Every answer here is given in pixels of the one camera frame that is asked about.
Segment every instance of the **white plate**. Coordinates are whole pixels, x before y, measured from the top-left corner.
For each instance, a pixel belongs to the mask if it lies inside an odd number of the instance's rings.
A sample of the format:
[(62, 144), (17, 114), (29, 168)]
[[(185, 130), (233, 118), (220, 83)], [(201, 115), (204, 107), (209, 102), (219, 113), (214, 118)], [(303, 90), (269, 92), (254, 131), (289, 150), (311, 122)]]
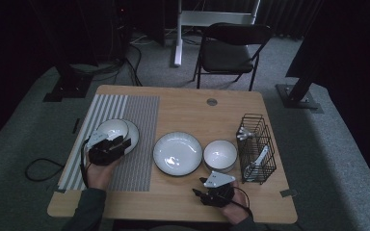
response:
[(128, 125), (121, 119), (113, 118), (101, 123), (97, 131), (107, 134), (107, 140), (112, 141), (119, 136), (125, 138), (128, 134)]
[(131, 138), (131, 145), (127, 148), (125, 148), (124, 154), (129, 153), (134, 149), (134, 147), (137, 145), (138, 140), (140, 139), (140, 132), (138, 131), (137, 126), (126, 119), (123, 119), (123, 121), (128, 125), (128, 135), (125, 137), (125, 141)]
[(202, 148), (193, 136), (174, 132), (164, 135), (154, 146), (155, 164), (165, 173), (182, 176), (198, 168)]

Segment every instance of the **chair backrest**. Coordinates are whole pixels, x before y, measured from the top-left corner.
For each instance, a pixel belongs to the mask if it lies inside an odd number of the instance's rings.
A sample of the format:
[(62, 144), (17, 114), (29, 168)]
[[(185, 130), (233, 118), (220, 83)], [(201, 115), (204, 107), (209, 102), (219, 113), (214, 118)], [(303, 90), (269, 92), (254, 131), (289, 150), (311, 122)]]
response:
[(211, 38), (232, 45), (266, 44), (272, 34), (272, 30), (266, 25), (219, 22), (206, 28), (202, 42)]

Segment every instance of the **black chair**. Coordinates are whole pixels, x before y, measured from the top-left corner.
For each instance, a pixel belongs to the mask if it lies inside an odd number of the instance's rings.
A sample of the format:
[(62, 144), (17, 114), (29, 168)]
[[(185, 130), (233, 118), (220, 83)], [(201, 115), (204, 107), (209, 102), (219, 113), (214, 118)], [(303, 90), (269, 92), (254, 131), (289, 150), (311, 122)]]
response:
[[(272, 30), (266, 25), (215, 23), (203, 32), (194, 79), (200, 75), (238, 75), (237, 82), (244, 73), (251, 74), (251, 85), (259, 63), (259, 53), (272, 36)], [(251, 55), (248, 45), (257, 45)]]

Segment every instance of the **gray carpet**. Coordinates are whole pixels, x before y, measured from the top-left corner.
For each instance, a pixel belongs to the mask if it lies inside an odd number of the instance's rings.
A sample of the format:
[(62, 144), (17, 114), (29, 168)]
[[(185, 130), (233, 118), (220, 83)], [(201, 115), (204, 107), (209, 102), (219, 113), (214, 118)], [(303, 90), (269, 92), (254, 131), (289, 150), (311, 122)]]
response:
[[(144, 86), (196, 87), (190, 80), (198, 46), (184, 43), (182, 66), (173, 67), (172, 40), (167, 40), (166, 47), (141, 42), (135, 45), (142, 52), (138, 76)], [(289, 38), (272, 38), (262, 52), (253, 85), (253, 90), (263, 94), (290, 188), (299, 193), (294, 197), (298, 222), (307, 231), (370, 230), (370, 170), (328, 92), (316, 85), (310, 88), (323, 114), (286, 109), (278, 97), (276, 84), (297, 81), (284, 76), (300, 44)], [(135, 65), (139, 53), (130, 48), (127, 57)], [(86, 98), (66, 98), (58, 103), (42, 102), (59, 77), (56, 69), (49, 69), (36, 81), (0, 132), (0, 230), (61, 229), (66, 219), (46, 213), (60, 174), (32, 182), (26, 179), (24, 169), (37, 158), (64, 164), (77, 137), (78, 129), (73, 133), (75, 121), (80, 118), (81, 125), (96, 88), (103, 84), (132, 85), (131, 75), (129, 65), (117, 74), (97, 75)], [(249, 81), (249, 76), (237, 83), (229, 77), (202, 77), (201, 88), (247, 90)], [(31, 168), (31, 173), (44, 177), (55, 170), (53, 165), (40, 163)], [(292, 224), (270, 227), (300, 230)], [(111, 228), (112, 221), (104, 220), (101, 230)]]

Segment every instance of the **person's arm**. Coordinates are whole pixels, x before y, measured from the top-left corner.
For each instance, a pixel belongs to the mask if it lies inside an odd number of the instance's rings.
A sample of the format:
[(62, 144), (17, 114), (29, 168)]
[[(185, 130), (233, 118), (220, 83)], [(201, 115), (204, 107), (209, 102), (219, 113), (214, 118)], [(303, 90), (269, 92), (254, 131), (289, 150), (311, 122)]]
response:
[[(238, 187), (236, 181), (231, 183), (233, 187)], [(245, 196), (238, 190), (234, 189), (235, 195), (232, 200), (240, 205), (247, 207)], [(242, 207), (229, 203), (223, 208), (219, 208), (219, 211), (227, 218), (227, 220), (233, 225), (231, 231), (242, 231), (242, 230), (256, 230), (256, 225), (254, 223), (253, 217), (243, 209)]]
[(106, 191), (119, 160), (106, 167), (89, 164), (87, 177), (89, 188), (82, 191), (79, 204), (62, 230), (93, 231), (98, 230), (104, 212)]

